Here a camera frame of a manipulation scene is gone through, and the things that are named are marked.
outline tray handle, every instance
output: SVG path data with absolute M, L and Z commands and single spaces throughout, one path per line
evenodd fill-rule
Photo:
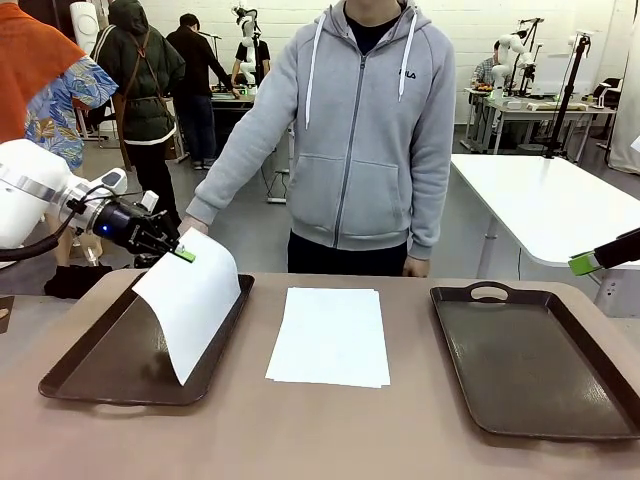
M 502 290 L 507 294 L 507 299 L 502 300 L 501 298 L 495 298 L 495 297 L 473 298 L 472 294 L 475 290 L 479 288 L 486 288 L 486 287 L 497 288 L 498 290 Z M 463 291 L 468 296 L 467 300 L 469 302 L 478 302 L 478 303 L 505 303 L 505 302 L 508 303 L 511 296 L 516 292 L 516 290 L 505 285 L 504 283 L 491 282 L 491 281 L 474 283 L 473 285 L 469 285 L 468 287 L 464 288 Z

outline white paper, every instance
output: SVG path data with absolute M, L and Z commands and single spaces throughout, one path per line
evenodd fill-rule
M 167 254 L 133 290 L 158 317 L 173 369 L 182 385 L 240 296 L 233 256 L 191 229 L 180 240 L 196 256 L 189 263 Z
M 266 378 L 366 388 L 391 385 L 378 292 L 289 289 Z
M 631 148 L 636 152 L 640 152 L 640 137 L 636 138 L 636 141 L 631 144 Z

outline patterned shirt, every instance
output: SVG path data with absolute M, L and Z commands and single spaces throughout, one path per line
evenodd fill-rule
M 73 171 L 82 165 L 83 142 L 72 98 L 91 108 L 105 104 L 118 86 L 90 57 L 81 58 L 42 89 L 27 106 L 25 138 L 64 158 Z
M 487 58 L 484 62 L 476 67 L 474 72 L 474 77 L 476 78 L 476 82 L 484 83 L 485 85 L 493 85 L 495 82 L 493 81 L 493 67 L 496 66 L 496 62 L 491 58 Z M 511 83 L 511 75 L 507 76 L 504 81 L 505 88 L 509 87 Z

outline logo on hoodie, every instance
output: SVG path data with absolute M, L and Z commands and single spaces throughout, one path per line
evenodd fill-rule
M 398 75 L 402 75 L 402 70 L 398 70 Z M 411 80 L 415 80 L 416 78 L 418 78 L 415 72 L 410 72 L 409 70 L 404 72 L 404 76 L 410 78 Z

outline white wall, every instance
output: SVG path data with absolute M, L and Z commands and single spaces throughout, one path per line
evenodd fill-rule
M 248 0 L 247 5 L 259 9 L 258 21 L 263 38 L 275 57 L 295 31 L 313 21 L 329 1 Z M 618 6 L 612 21 L 616 2 Z M 626 12 L 633 2 L 635 0 L 417 0 L 423 12 L 452 39 L 456 47 L 458 122 L 466 121 L 468 103 L 463 88 L 468 85 L 473 69 L 492 54 L 493 44 L 500 35 L 514 31 L 518 19 L 545 18 L 537 41 L 544 42 L 543 51 L 547 53 L 566 51 L 567 38 L 576 28 L 608 31 L 612 25 L 614 33 L 609 36 L 606 65 L 602 70 L 610 73 L 624 68 L 626 52 L 623 54 L 616 50 L 611 55 L 609 52 L 613 52 L 624 42 L 625 35 L 629 35 L 626 27 L 621 25 L 625 23 Z M 231 13 L 236 0 L 141 0 L 141 3 L 151 24 L 164 34 L 177 28 L 180 15 L 197 15 L 203 31 L 223 37 L 218 42 L 219 56 L 222 65 L 230 72 L 241 38 L 240 28 Z

